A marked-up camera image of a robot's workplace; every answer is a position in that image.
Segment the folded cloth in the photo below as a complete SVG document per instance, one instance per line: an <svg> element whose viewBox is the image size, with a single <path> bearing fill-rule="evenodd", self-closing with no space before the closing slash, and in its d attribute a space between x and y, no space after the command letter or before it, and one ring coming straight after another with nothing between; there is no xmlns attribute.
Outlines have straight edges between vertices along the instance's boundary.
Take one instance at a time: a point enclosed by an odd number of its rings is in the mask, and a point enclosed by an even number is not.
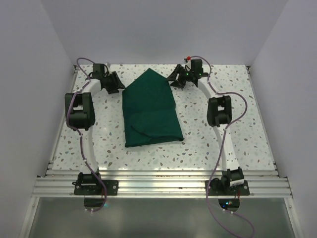
<svg viewBox="0 0 317 238"><path fill-rule="evenodd" d="M125 147L184 140L166 78L145 71L122 92Z"/></svg>

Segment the fabric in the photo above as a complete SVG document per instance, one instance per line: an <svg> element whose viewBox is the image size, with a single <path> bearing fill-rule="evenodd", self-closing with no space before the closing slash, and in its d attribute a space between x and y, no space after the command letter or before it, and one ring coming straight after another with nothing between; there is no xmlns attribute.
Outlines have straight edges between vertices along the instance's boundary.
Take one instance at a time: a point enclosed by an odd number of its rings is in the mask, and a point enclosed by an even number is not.
<svg viewBox="0 0 317 238"><path fill-rule="evenodd" d="M166 78L145 71L122 92L125 147L184 140Z"/></svg>

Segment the terrazzo surface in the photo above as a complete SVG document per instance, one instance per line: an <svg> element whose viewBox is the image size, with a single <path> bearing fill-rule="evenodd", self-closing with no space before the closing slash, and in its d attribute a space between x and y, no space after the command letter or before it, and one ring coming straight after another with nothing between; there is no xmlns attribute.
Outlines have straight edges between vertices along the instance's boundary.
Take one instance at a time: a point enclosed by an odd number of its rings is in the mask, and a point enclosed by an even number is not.
<svg viewBox="0 0 317 238"><path fill-rule="evenodd" d="M167 77L174 64L115 64L122 83L128 86L145 70L151 68ZM92 65L84 65L87 72ZM85 76L79 71L74 91L81 88ZM231 128L236 157L243 170L274 170L259 111L244 65L212 65L211 81L219 91L236 91L248 102L248 111ZM207 123L207 99L192 83L185 88L172 87L176 112L184 141L125 148L122 91L109 95L104 89L93 98L96 123L93 142L96 160L101 169L108 170L211 170L219 154L213 129ZM244 110L243 101L233 95L232 117ZM54 170L78 170L82 164L78 135L64 123L54 155Z"/></svg>

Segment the cable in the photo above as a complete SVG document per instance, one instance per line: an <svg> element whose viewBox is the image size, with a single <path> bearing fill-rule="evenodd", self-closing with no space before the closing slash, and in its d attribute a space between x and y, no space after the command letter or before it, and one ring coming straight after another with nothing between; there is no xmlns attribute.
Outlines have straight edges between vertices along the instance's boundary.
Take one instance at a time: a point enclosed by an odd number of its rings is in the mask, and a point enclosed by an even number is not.
<svg viewBox="0 0 317 238"><path fill-rule="evenodd" d="M100 209L102 209L102 208L104 207L105 203L106 203L106 199L107 199L107 188L106 188L104 182L102 181L102 179L95 173L95 171L93 171L93 169L92 169L92 168L90 167L90 165L87 163L87 159L85 158L85 155L84 155L84 149L83 149L83 135L82 135L82 133L80 132L79 129L77 129L77 128L75 128L75 127L73 127L73 126L71 126L71 125L69 124L70 112L71 112L71 110L72 110L72 108L73 108L73 105L74 105L75 98L76 98L77 94L78 94L78 93L81 93L81 92L87 87L87 85L90 83L90 75L91 75L91 73L87 74L87 73L85 72L85 70L80 66L79 60L87 60L87 61L90 61L91 63L95 63L95 62L93 62L92 60L87 59L87 58L78 58L77 61L76 61L78 67L79 67L79 68L81 69L81 71L83 71L83 73L87 76L88 82L86 82L86 83L84 84L84 86L83 86L79 91L75 92L74 95L73 95L73 97L71 98L70 105L69 105L69 108L68 108L68 111L67 111L67 115L66 115L66 125L67 125L69 128L71 128L71 129L73 129L73 130L75 130L75 131L78 132L78 134L79 134L79 144L80 144L80 154L81 154L81 156L82 156L82 158L83 158L83 160L84 160L84 163L86 164L87 168L88 168L88 169L90 170L90 172L96 177L96 179L98 180L98 182L99 182L99 183L102 185L102 187L104 188L105 198L104 198L104 201L103 201L102 205L101 205L99 208L95 209L95 210L94 210L93 208L92 208L92 210L91 210L91 212L97 212L97 211L99 211Z"/></svg>
<svg viewBox="0 0 317 238"><path fill-rule="evenodd" d="M213 211L212 211L212 209L211 209L211 206L210 206L210 203L209 203L209 199L208 199L208 194L209 194L209 189L210 189L212 177L213 177L214 173L216 172L216 169L217 169L218 164L219 164L220 159L221 159L221 155L222 155L222 151L223 151L223 147L224 147L224 140L225 140L225 137L226 137L226 134L227 134L227 129L229 128L229 126L231 126L233 123L235 123L235 122L237 122L238 120L240 120L240 119L246 114L247 109L248 109L248 103L247 103L247 100L246 100L241 94L239 94L239 93L236 93L236 92L219 93L219 92L217 92L217 91L215 90L215 88L212 86L212 84L210 83L210 75L211 75L211 65L210 65L210 63L209 63L205 58L203 58L203 57L201 57L201 56L191 56L191 58L200 58L200 59L202 59L203 61L205 61L205 62L208 64L208 66L209 66L209 68L210 68L210 71L209 71L209 74L208 74L208 76L207 76L207 82L208 82L209 87L213 90L214 93L216 93L217 95L225 95L225 94L234 94L234 95L237 95L237 96L239 96L240 98L242 98L242 100L244 101L244 104L245 104L245 109L244 109L243 113L242 113L237 119L235 119L235 120L233 120L232 122L230 122L230 123L225 127L225 129L224 129L223 138L222 138L221 147L220 147L220 152L219 152L219 156L218 156L218 160L217 160L217 162L216 162L216 166L214 167L214 169L213 169L213 171L212 171L212 173L211 173L211 176L210 176L209 181L208 181L208 186L207 186L207 189L206 189L206 202L207 202L207 206L208 206L208 209L209 209L209 211L210 211L212 217L214 218L214 220L215 220L222 228L224 228L227 232L229 232L229 233L232 234L233 236L238 237L238 238L243 238L242 236L235 234L234 231L232 231L232 230L228 229L227 227L225 227L225 226L220 222L220 220L218 220L218 218L215 216L215 214L213 213ZM249 223L249 225L250 225L251 228L252 228L252 234L251 234L250 238L253 238L254 235L255 235L255 228L254 228L253 224L252 224L247 218L245 218L244 216L242 216L242 215L240 215L240 214L237 214L237 213L233 213L233 214L234 214L235 216L237 216L237 217L242 218L242 219L245 220L247 223Z"/></svg>

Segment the cloth fold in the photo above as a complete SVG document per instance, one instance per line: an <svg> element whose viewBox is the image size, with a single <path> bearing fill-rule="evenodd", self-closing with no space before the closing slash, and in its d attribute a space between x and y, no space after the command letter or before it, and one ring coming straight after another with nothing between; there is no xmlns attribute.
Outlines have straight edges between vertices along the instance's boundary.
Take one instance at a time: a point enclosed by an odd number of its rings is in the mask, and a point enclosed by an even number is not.
<svg viewBox="0 0 317 238"><path fill-rule="evenodd" d="M166 78L145 71L122 92L125 147L184 140Z"/></svg>

